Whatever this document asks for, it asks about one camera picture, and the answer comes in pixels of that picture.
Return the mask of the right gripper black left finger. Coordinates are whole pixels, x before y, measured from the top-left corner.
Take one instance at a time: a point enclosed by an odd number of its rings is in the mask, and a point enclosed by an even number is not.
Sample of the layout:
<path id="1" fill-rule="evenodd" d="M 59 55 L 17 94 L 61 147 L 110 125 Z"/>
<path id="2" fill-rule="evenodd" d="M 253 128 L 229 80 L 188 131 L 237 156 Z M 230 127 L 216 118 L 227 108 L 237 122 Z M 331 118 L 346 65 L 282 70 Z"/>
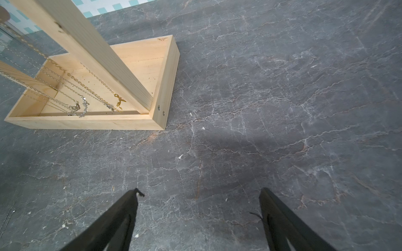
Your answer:
<path id="1" fill-rule="evenodd" d="M 62 248 L 63 251 L 127 251 L 130 248 L 138 210 L 135 188 L 126 192 L 83 233 Z"/>

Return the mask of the wooden jewelry display stand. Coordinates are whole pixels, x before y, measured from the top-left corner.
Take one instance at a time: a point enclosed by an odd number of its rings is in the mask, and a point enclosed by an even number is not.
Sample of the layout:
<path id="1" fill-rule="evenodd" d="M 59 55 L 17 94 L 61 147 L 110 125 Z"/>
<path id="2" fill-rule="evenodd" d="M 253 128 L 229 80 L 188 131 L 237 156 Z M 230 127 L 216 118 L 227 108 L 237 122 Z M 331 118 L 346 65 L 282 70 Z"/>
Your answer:
<path id="1" fill-rule="evenodd" d="M 1 1 L 1 76 L 24 87 L 5 121 L 28 129 L 166 128 L 180 52 L 172 35 L 109 45 L 72 1 Z"/>

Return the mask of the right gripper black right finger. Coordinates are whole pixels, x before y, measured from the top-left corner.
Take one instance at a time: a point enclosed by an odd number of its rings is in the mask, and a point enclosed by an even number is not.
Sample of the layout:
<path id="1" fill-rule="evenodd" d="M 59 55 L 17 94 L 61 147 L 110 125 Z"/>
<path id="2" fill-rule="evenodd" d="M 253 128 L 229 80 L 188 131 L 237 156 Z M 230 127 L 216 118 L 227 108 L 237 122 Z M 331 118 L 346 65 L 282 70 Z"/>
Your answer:
<path id="1" fill-rule="evenodd" d="M 334 251 L 335 248 L 313 231 L 269 188 L 259 195 L 265 237 L 271 251 Z"/>

